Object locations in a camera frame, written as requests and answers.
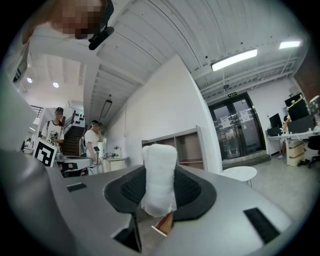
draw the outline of graphic t-shirt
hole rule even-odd
[[[63,126],[60,126],[59,124],[55,125],[54,121],[49,121],[48,123],[45,123],[45,125],[42,128],[41,135],[46,137],[47,139],[51,139],[52,141],[54,139],[57,140],[64,140],[65,139],[65,128]]]

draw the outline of office chair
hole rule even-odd
[[[308,168],[310,168],[315,162],[320,162],[320,135],[309,138],[308,148],[311,150],[318,150],[318,155],[313,156],[308,165]]]

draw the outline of headset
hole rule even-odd
[[[107,39],[108,36],[110,36],[115,29],[112,26],[108,27],[108,21],[111,17],[111,15],[114,13],[114,5],[111,0],[107,0],[107,7],[105,8],[104,15],[102,15],[100,24],[100,28],[98,28],[94,34],[93,37],[91,37],[88,41],[90,42],[89,44],[89,49],[91,51],[95,50],[104,40]],[[86,34],[76,34],[75,38],[76,39],[85,39],[87,37]]]

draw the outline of black slot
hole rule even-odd
[[[243,212],[263,240],[264,244],[269,243],[280,234],[275,226],[258,208],[244,210]]]
[[[66,188],[69,190],[69,192],[77,191],[86,188],[87,186],[83,183],[78,183],[78,184],[72,184],[66,186]]]

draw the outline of white wall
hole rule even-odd
[[[119,146],[129,166],[140,165],[142,140],[201,127],[208,170],[222,171],[219,142],[207,104],[185,64],[175,55],[127,101],[107,129],[107,150]]]
[[[270,148],[268,147],[265,131],[271,127],[269,118],[279,113],[281,120],[284,120],[285,115],[288,114],[285,100],[290,98],[290,90],[297,89],[295,87],[295,83],[293,83],[290,78],[286,78],[247,92],[259,117],[264,134],[266,151],[270,155],[281,150],[282,142],[271,140],[269,143]]]

